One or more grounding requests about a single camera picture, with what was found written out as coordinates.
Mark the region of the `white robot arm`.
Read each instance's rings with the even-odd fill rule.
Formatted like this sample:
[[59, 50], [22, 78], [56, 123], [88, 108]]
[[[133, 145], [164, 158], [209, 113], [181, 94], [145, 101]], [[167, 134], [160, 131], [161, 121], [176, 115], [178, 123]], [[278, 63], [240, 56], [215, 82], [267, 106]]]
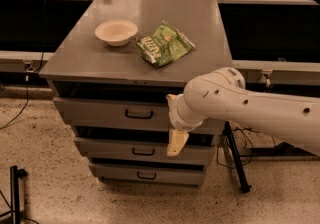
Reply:
[[169, 94], [167, 101], [170, 157], [181, 152], [189, 133], [208, 118], [236, 122], [320, 155], [320, 99], [249, 91], [232, 67], [190, 80], [181, 94]]

